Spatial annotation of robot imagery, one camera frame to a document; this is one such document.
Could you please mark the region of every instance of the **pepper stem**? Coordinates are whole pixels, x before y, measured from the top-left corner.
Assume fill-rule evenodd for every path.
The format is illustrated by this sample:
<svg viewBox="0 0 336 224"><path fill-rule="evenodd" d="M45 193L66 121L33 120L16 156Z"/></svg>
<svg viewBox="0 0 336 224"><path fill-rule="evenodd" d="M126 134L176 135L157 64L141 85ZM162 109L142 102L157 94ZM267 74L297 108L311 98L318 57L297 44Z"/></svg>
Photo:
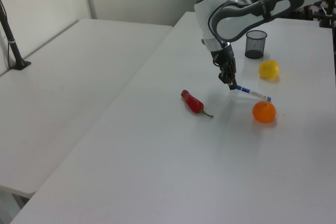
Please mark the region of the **pepper stem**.
<svg viewBox="0 0 336 224"><path fill-rule="evenodd" d="M214 117L213 115L209 115L208 113L206 113L204 110L200 110L200 113L209 116L210 118Z"/></svg>

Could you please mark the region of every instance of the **orange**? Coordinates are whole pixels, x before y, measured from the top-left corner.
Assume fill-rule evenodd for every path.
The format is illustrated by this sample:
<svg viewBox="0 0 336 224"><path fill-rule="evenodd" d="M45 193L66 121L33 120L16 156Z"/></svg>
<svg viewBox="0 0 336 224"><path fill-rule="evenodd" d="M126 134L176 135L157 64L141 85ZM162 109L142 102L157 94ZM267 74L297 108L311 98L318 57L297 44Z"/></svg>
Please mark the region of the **orange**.
<svg viewBox="0 0 336 224"><path fill-rule="evenodd" d="M277 111L270 102L258 102L252 109L254 118L261 123L270 123L275 119Z"/></svg>
<svg viewBox="0 0 336 224"><path fill-rule="evenodd" d="M259 66L259 74L264 78L275 78L278 73L279 65L275 60L265 60Z"/></svg>

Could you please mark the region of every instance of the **lemon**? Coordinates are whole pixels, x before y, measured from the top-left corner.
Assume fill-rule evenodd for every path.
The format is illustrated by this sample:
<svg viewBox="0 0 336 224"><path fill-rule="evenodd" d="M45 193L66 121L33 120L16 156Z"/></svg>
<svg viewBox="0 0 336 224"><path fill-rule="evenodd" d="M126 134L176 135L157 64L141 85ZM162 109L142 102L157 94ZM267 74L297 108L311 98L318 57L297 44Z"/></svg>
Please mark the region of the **lemon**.
<svg viewBox="0 0 336 224"><path fill-rule="evenodd" d="M266 60L260 64L259 73L267 79L275 78L279 74L279 65L275 60Z"/></svg>

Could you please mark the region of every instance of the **black mesh pencil cup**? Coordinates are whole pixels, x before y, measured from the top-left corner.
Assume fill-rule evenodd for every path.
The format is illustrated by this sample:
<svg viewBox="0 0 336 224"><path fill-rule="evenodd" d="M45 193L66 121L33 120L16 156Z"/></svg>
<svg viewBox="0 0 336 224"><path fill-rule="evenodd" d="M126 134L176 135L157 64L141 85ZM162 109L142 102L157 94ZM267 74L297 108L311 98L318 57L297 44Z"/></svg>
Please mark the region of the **black mesh pencil cup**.
<svg viewBox="0 0 336 224"><path fill-rule="evenodd" d="M267 33L253 30L246 33L245 56L250 59L260 59L264 56Z"/></svg>

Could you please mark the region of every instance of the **red chili pepper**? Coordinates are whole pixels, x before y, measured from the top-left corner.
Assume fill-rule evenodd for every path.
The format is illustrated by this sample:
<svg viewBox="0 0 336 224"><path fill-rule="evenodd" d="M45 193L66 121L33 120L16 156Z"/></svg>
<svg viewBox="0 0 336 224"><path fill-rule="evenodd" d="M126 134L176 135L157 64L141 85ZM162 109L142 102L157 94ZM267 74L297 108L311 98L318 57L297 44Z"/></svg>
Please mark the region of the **red chili pepper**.
<svg viewBox="0 0 336 224"><path fill-rule="evenodd" d="M194 98L188 91L183 90L181 93L181 96L183 97L184 101L187 103L189 108L196 114L204 114L209 116L210 118L213 118L213 115L209 115L205 113L204 111L204 104L201 103L198 99Z"/></svg>

